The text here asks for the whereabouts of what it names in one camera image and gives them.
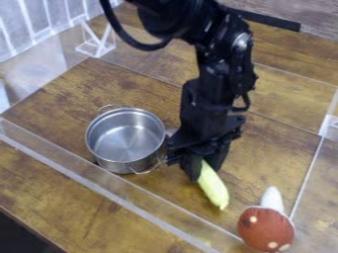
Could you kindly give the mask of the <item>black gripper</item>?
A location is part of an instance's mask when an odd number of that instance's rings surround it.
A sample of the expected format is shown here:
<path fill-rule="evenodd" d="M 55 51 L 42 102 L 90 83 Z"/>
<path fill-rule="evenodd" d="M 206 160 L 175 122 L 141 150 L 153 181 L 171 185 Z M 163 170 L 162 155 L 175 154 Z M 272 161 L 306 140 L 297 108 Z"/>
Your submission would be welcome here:
<path fill-rule="evenodd" d="M 181 94 L 181 126 L 169 138 L 169 164 L 179 163 L 191 182 L 201 176 L 202 159 L 218 172 L 226 160 L 231 141 L 241 136 L 245 117 L 233 107 L 235 95 L 223 81 L 193 79 Z"/>

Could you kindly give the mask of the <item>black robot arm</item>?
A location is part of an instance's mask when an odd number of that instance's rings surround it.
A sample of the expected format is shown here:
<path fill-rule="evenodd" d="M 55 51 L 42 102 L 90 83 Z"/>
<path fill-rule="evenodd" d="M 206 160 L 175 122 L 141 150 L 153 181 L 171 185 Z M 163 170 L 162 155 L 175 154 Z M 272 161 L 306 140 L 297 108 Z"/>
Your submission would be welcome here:
<path fill-rule="evenodd" d="M 177 163 L 191 181 L 207 164 L 218 171 L 230 145 L 242 134 L 256 89 L 254 35 L 242 16 L 215 0 L 126 0 L 138 8 L 146 31 L 161 41 L 137 41 L 123 29 L 110 0 L 99 0 L 106 19 L 134 48 L 154 51 L 179 39 L 194 46 L 199 75 L 182 87 L 181 126 L 169 138 L 167 163 Z"/>

